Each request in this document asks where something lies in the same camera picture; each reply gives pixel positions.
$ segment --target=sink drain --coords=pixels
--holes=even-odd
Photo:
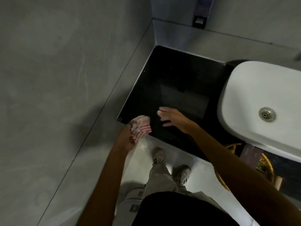
[[[272,122],[276,119],[276,113],[271,108],[264,107],[259,110],[259,117],[265,122]]]

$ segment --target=person's right arm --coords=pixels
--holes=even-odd
[[[228,151],[195,122],[176,109],[160,107],[163,126],[176,126],[192,136],[233,195],[261,226],[301,225],[301,212],[270,182]]]

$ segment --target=towel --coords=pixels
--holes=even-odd
[[[130,121],[131,136],[130,142],[136,144],[141,138],[151,132],[150,118],[144,115],[138,116]]]

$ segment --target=sink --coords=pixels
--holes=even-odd
[[[301,163],[300,71],[257,61],[239,64],[223,88],[217,115],[232,135]]]

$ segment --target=pants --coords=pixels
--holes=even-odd
[[[175,183],[165,164],[154,164],[150,170],[149,179],[146,183],[142,198],[145,198],[146,196],[156,192],[165,191],[172,191],[207,201],[218,209],[226,212],[218,203],[216,203],[211,197],[208,197],[203,192],[200,191],[197,193],[192,193],[187,191],[185,186],[180,186],[179,184]]]

